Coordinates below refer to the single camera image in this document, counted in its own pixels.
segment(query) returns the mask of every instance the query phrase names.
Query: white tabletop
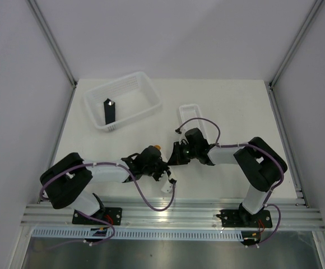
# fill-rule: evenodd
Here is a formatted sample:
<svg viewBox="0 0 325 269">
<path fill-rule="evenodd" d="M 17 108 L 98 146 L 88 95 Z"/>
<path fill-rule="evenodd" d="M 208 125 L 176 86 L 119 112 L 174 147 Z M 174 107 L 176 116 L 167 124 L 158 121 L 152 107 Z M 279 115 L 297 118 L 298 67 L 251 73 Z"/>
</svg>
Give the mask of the white tabletop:
<svg viewBox="0 0 325 269">
<path fill-rule="evenodd" d="M 82 96 L 108 81 L 79 80 L 55 162 L 70 152 L 78 152 L 84 159 L 114 161 L 141 152 L 149 145 L 160 145 L 169 158 L 173 143 L 179 139 L 174 130 L 180 125 L 178 108 L 183 104 L 198 104 L 203 117 L 220 126 L 221 144 L 247 142 L 260 136 L 286 160 L 262 80 L 153 80 L 163 101 L 162 109 L 132 125 L 106 133 L 94 127 Z M 213 143 L 217 132 L 208 123 L 205 127 L 209 143 Z M 249 187 L 237 165 L 206 166 L 193 160 L 188 165 L 173 166 L 173 171 L 178 180 L 178 200 L 244 198 Z M 138 183 L 146 197 L 170 197 L 162 193 L 159 183 L 152 178 L 142 177 Z M 89 184 L 86 190 L 101 196 L 140 199 L 133 183 Z M 272 198 L 296 199 L 289 171 Z"/>
</svg>

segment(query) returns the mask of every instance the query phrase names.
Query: metal post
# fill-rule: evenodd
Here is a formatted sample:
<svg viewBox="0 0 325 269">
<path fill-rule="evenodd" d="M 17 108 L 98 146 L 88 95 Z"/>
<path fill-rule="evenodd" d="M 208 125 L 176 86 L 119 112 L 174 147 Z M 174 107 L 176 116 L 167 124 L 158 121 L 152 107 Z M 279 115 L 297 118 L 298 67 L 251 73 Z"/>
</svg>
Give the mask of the metal post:
<svg viewBox="0 0 325 269">
<path fill-rule="evenodd" d="M 41 12 L 36 0 L 26 0 L 26 3 L 29 6 L 29 9 L 31 10 L 33 16 L 37 20 L 37 23 L 45 37 L 45 39 L 48 42 L 48 45 L 50 46 L 50 49 L 52 50 L 54 56 L 56 57 L 58 63 L 60 64 L 62 70 L 64 71 L 64 74 L 66 75 L 68 81 L 72 85 L 72 87 L 75 87 L 77 82 L 73 77 L 73 74 L 63 57 L 63 54 L 52 34 L 52 31 L 50 30 L 47 21 L 45 20 L 43 13 Z"/>
<path fill-rule="evenodd" d="M 293 59 L 293 56 L 297 52 L 300 44 L 302 43 L 304 37 L 306 36 L 306 33 L 310 29 L 312 23 L 314 22 L 314 19 L 316 18 L 318 12 L 321 10 L 323 3 L 325 0 L 316 0 L 312 8 L 309 10 L 306 19 L 304 20 L 301 28 L 299 29 L 296 37 L 294 38 L 292 44 L 290 45 L 283 61 L 281 62 L 276 74 L 273 76 L 273 79 L 270 83 L 271 89 L 276 86 L 278 80 L 280 79 L 281 75 L 283 74 L 284 70 L 288 66 L 288 64 L 291 62 Z"/>
</svg>

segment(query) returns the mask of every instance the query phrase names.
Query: gray wall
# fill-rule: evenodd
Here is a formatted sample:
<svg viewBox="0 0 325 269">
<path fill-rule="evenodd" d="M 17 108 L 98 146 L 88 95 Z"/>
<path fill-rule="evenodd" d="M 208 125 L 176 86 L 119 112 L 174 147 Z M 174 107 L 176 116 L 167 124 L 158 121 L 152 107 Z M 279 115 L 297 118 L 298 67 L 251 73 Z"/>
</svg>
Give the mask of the gray wall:
<svg viewBox="0 0 325 269">
<path fill-rule="evenodd" d="M 325 222 L 325 5 L 276 94 L 307 199 L 321 209 Z"/>
<path fill-rule="evenodd" d="M 314 0 L 38 0 L 78 78 L 270 80 Z"/>
<path fill-rule="evenodd" d="M 70 90 L 25 1 L 0 0 L 0 268 L 37 199 Z"/>
</svg>

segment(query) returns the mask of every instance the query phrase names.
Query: gray floor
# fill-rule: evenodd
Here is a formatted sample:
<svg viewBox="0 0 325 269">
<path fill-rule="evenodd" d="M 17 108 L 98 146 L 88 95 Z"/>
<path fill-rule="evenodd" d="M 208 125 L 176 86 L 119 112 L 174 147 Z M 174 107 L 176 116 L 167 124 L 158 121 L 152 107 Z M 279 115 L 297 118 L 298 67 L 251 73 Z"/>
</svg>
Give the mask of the gray floor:
<svg viewBox="0 0 325 269">
<path fill-rule="evenodd" d="M 245 249 L 237 242 L 111 240 L 44 251 L 65 241 L 32 238 L 23 268 L 322 268 L 309 232 L 279 232 L 260 249 Z"/>
</svg>

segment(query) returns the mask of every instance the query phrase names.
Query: large white container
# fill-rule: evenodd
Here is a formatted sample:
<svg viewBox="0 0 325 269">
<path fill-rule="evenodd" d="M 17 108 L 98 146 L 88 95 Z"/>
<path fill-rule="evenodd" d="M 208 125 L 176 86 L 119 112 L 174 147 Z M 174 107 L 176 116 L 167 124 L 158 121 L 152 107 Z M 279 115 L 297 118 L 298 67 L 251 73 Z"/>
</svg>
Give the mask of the large white container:
<svg viewBox="0 0 325 269">
<path fill-rule="evenodd" d="M 105 124 L 104 101 L 115 102 L 115 122 Z M 144 72 L 121 77 L 84 94 L 84 102 L 94 126 L 106 132 L 148 117 L 161 106 L 159 93 Z"/>
</svg>

